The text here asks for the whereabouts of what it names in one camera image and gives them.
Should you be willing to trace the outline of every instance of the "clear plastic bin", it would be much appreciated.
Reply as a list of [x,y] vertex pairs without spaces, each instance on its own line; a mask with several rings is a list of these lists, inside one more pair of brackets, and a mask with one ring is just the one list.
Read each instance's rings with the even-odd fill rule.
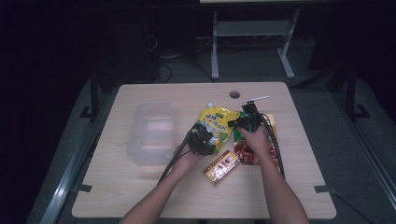
[[166,165],[175,149],[172,107],[169,102],[137,106],[127,152],[137,165]]

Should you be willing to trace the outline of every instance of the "forearm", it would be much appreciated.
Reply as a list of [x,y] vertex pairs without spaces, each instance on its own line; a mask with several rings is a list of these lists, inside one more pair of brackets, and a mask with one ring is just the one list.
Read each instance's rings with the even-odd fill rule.
[[156,223],[173,190],[185,172],[171,170],[166,178],[137,203],[120,223]]
[[260,155],[262,183],[268,211],[274,223],[308,223],[297,198],[269,155]]

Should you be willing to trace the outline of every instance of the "human arm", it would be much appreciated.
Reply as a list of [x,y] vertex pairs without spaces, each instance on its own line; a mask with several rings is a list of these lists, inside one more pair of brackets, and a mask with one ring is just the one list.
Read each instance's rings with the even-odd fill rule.
[[120,221],[124,223],[156,223],[173,190],[180,180],[204,157],[190,152],[188,144],[169,174],[146,197],[137,203]]
[[244,135],[247,144],[259,159],[265,199],[273,222],[309,223],[300,200],[272,162],[269,154],[269,135],[265,127],[261,125],[254,133],[243,128],[238,128],[238,131]]

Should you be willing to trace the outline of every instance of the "person's right arm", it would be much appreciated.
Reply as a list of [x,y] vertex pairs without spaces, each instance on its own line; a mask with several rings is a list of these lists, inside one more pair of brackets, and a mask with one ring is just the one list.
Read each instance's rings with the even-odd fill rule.
[[269,135],[265,127],[261,125],[254,133],[243,128],[238,128],[238,131],[244,135],[247,144],[259,159],[265,200],[273,222],[309,223],[300,200],[272,162],[269,154]]

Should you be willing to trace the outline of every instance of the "person's left hand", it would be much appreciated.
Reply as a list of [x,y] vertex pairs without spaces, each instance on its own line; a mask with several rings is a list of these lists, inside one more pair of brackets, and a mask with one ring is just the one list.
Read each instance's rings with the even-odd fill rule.
[[197,155],[191,152],[189,144],[186,144],[186,146],[184,146],[184,148],[181,150],[180,156],[181,157],[172,166],[172,170],[185,172],[185,173],[192,170],[195,167],[195,165],[205,157],[204,155]]

